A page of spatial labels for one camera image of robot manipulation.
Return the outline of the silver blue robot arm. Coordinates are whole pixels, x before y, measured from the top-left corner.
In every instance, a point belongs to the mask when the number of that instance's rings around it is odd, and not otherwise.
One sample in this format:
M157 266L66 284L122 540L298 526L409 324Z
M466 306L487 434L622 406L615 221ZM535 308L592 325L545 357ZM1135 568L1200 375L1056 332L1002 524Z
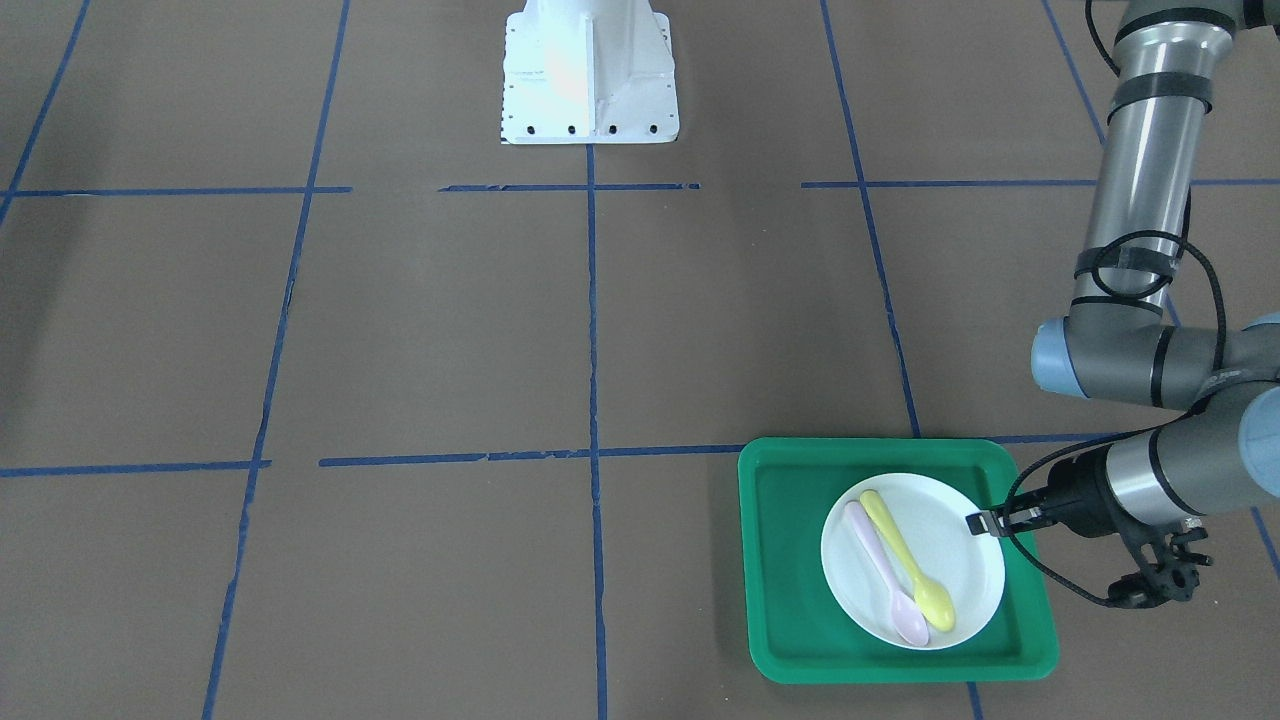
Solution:
M1275 1L1133 1L1115 38L1117 87L1076 258L1069 314L1046 322L1032 372L1048 392L1164 407L1166 425L1107 438L1062 488L970 515L974 536L1062 523L1107 536L1277 501L1277 316L1230 332L1170 325L1164 302L1190 258L1190 177L1213 76L1236 33L1276 27Z

